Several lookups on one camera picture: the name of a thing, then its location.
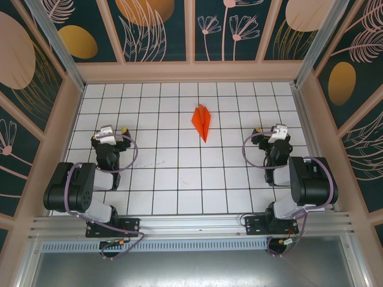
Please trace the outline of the orange paper sheet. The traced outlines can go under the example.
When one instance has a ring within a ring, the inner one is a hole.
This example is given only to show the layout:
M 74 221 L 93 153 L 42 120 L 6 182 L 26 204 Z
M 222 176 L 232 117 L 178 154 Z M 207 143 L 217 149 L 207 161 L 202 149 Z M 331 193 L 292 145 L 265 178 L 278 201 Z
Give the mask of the orange paper sheet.
M 208 109 L 204 105 L 199 105 L 195 108 L 191 122 L 201 139 L 206 143 L 211 122 L 211 114 Z

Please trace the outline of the grey metal sheet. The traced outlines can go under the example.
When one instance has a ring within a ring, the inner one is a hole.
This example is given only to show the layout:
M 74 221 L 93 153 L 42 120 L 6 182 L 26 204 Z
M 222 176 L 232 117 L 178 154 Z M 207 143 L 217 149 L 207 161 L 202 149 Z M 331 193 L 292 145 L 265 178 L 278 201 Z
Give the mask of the grey metal sheet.
M 43 254 L 32 287 L 354 287 L 339 256 L 315 261 L 265 251 Z

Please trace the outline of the aluminium side rail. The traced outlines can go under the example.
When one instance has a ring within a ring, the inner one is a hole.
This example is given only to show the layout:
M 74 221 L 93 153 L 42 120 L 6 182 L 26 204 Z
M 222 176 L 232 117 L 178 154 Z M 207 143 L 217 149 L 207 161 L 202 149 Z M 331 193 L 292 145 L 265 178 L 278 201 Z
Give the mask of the aluminium side rail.
M 303 97 L 299 90 L 293 88 L 292 91 L 309 151 L 308 156 L 293 156 L 288 162 L 291 199 L 297 208 L 294 216 L 297 216 L 302 212 L 322 211 L 335 204 L 339 191 L 327 160 L 320 156 Z

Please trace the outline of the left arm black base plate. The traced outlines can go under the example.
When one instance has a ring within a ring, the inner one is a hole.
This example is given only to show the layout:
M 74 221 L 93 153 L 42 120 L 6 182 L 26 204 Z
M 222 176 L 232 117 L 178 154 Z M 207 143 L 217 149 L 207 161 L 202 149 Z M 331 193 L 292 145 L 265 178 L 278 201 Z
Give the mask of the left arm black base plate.
M 116 225 L 112 225 L 110 222 L 105 223 L 105 225 L 118 228 L 121 230 L 128 231 L 139 231 L 140 219 L 139 218 L 119 218 L 116 221 Z M 87 222 L 86 227 L 86 238 L 118 238 L 118 237 L 138 237 L 137 234 L 128 234 L 126 235 L 124 232 L 119 232 L 115 230 L 111 230 L 109 228 L 102 227 L 98 224 L 94 224 L 91 222 Z

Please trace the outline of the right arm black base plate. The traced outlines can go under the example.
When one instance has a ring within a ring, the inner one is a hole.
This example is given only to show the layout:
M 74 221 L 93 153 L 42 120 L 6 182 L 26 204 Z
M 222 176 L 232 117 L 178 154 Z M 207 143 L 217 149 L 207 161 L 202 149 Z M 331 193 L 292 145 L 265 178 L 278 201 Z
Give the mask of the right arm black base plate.
M 299 233 L 299 227 L 295 220 L 271 219 L 268 221 L 263 215 L 245 217 L 245 229 L 247 235 L 288 235 L 290 231 Z

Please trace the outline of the aluminium corner post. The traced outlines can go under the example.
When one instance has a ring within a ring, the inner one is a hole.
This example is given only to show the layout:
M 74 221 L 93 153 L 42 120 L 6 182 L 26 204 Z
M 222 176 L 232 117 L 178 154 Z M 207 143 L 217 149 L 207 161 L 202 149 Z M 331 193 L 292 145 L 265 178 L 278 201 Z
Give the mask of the aluminium corner post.
M 43 4 L 39 0 L 25 0 L 25 3 L 31 13 L 35 16 L 35 19 L 44 32 L 44 35 L 51 42 L 53 49 L 56 51 L 59 59 L 63 63 L 73 82 L 77 88 L 83 92 L 85 82 L 72 56 L 70 55 L 68 49 L 65 47 L 65 44 L 62 41 L 56 27 L 46 13 Z
M 334 30 L 336 29 L 340 19 L 342 18 L 349 0 L 335 0 L 329 9 L 324 21 L 319 28 L 308 52 L 293 80 L 293 87 L 299 89 L 305 82 L 315 62 L 319 58 L 321 52 L 324 50 L 325 45 L 328 43 Z

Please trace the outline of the aluminium mounting rail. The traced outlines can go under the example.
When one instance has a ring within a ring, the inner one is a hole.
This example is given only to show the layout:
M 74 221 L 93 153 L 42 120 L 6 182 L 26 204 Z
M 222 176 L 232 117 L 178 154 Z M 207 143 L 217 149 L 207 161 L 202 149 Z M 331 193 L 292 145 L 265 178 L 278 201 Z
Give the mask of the aluminium mounting rail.
M 139 230 L 155 239 L 231 239 L 246 237 L 240 215 L 140 216 Z M 82 240 L 86 222 L 73 216 L 34 218 L 29 240 Z M 346 212 L 310 212 L 303 234 L 308 237 L 354 235 Z

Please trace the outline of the aluminium frame strut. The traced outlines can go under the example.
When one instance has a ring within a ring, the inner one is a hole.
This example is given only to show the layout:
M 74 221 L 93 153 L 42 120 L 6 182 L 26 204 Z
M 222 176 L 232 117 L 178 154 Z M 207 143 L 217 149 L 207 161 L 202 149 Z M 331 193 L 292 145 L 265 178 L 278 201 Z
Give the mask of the aluminium frame strut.
M 341 235 L 342 248 L 355 287 L 371 287 L 370 276 L 354 233 Z
M 17 269 L 13 287 L 32 287 L 41 253 L 39 241 L 28 242 Z

